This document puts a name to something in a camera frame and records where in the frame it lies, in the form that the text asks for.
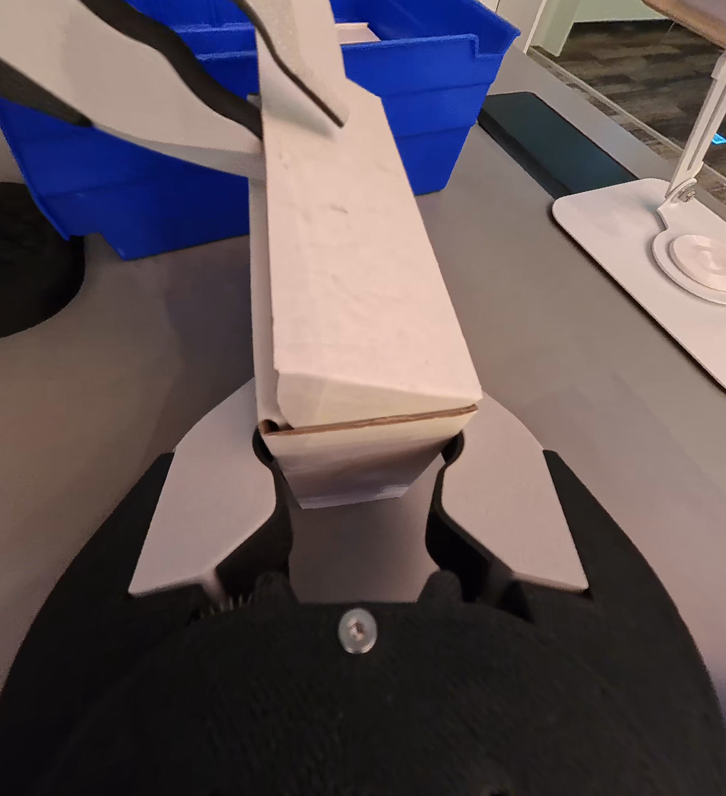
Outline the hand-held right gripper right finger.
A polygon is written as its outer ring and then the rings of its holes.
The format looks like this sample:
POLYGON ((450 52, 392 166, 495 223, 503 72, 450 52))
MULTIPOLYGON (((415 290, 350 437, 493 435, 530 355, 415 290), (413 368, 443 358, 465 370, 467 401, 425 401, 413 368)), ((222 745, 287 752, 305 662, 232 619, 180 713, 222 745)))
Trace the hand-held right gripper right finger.
POLYGON ((426 547, 464 600, 502 600, 518 582, 587 592, 545 451, 523 423, 483 398, 442 457, 426 547))

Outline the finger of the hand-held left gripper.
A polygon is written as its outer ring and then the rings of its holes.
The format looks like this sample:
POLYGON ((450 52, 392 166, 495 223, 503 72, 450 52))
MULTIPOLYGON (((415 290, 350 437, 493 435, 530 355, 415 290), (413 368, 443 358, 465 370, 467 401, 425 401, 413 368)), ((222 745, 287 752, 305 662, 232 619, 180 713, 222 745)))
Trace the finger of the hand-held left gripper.
POLYGON ((0 2, 0 96, 188 163, 265 177, 258 109, 126 2, 0 2))
POLYGON ((238 1, 262 39, 263 51, 297 96, 331 126, 348 123, 348 79, 331 3, 328 1, 238 1))

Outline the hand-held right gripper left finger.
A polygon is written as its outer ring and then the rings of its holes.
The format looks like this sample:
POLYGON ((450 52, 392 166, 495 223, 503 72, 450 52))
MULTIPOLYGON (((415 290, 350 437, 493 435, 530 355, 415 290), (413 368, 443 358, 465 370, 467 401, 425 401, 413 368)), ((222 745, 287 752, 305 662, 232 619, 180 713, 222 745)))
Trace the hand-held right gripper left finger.
POLYGON ((239 598, 263 573, 289 575, 286 484, 257 425, 250 380, 177 444, 131 595, 198 586, 209 598, 239 598))

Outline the blue plastic bin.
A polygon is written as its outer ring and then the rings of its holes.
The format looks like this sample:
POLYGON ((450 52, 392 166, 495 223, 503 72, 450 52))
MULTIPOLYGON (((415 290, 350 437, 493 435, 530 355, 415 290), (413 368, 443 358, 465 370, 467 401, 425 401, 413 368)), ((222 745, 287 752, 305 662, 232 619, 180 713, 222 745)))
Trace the blue plastic bin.
MULTIPOLYGON (((253 26, 233 2, 140 1, 221 85, 258 92, 253 26)), ((416 195, 443 190, 519 30, 479 2, 332 1, 372 42, 342 46, 380 97, 416 195)), ((0 129, 39 211, 65 239, 98 233, 124 259, 249 232, 248 180, 154 154, 0 98, 0 129)))

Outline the black mesh office chair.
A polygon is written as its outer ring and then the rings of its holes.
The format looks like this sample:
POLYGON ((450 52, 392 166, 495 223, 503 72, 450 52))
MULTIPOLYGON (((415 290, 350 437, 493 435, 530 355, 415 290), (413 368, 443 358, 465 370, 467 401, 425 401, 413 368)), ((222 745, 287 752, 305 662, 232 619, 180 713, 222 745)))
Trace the black mesh office chair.
POLYGON ((83 238, 63 238, 24 184, 0 182, 0 339, 59 313, 85 272, 83 238))

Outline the dark rectangular table panel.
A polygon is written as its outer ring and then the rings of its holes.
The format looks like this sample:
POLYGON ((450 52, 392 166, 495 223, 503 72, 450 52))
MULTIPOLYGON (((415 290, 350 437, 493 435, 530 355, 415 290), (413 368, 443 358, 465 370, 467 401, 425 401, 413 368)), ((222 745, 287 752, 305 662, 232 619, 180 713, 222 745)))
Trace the dark rectangular table panel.
POLYGON ((488 95, 477 123, 554 199, 636 181, 532 92, 488 95))

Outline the instruction sheet on stand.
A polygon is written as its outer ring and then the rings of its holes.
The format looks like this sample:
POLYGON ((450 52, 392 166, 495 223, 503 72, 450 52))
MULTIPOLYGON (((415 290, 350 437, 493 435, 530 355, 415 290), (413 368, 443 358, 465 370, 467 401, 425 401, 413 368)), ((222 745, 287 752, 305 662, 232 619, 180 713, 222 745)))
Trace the instruction sheet on stand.
POLYGON ((726 51, 726 1, 644 1, 726 51))

